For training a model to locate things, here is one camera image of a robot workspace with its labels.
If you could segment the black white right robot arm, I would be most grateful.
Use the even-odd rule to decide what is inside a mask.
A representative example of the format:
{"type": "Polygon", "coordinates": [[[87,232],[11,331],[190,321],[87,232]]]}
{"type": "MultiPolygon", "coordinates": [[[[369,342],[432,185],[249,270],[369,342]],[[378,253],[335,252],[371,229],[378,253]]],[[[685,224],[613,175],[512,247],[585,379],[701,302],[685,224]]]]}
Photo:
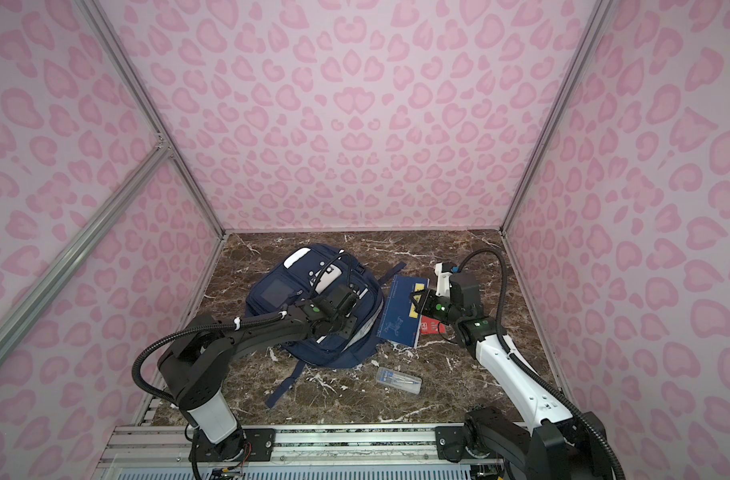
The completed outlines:
{"type": "Polygon", "coordinates": [[[415,290],[412,306],[452,328],[456,342],[498,382],[522,418],[494,407],[472,410],[459,427],[435,431],[439,458],[497,460],[501,473],[523,479],[621,479],[602,422],[582,412],[524,360],[499,315],[488,316],[467,272],[441,273],[437,290],[415,290]]]}

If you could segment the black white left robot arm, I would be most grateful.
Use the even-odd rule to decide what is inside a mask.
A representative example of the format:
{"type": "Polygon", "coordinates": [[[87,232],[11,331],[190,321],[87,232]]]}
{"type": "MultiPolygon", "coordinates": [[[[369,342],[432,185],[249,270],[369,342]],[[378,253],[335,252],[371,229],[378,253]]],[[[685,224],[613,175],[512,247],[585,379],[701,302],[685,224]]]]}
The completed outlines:
{"type": "Polygon", "coordinates": [[[150,346],[150,354],[165,350],[157,368],[172,404],[193,427],[190,462],[244,461],[249,456],[247,434],[222,392],[233,360],[275,345],[343,333],[356,321],[358,302],[352,288],[339,285],[275,313],[230,323],[204,317],[150,346]]]}

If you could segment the navy blue student backpack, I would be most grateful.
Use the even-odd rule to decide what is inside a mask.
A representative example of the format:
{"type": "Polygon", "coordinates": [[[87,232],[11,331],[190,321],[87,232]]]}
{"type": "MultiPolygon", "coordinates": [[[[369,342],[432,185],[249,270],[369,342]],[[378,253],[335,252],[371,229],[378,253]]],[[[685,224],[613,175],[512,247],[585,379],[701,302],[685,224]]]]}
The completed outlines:
{"type": "Polygon", "coordinates": [[[307,367],[353,369],[377,353],[386,306],[383,287],[405,268],[399,262],[376,277],[351,253],[327,244],[299,248],[249,291],[248,316],[298,307],[313,332],[283,349],[297,359],[293,373],[265,400],[273,408],[307,367]]]}

